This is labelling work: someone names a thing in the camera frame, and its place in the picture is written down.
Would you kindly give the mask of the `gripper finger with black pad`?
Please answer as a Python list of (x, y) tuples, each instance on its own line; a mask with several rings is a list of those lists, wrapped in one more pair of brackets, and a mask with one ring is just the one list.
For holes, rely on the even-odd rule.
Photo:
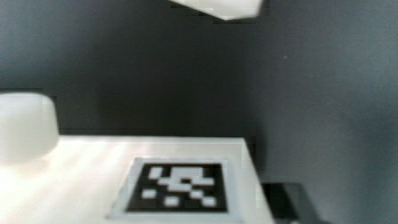
[(320, 224), (320, 217), (298, 183), (263, 183), (275, 224)]

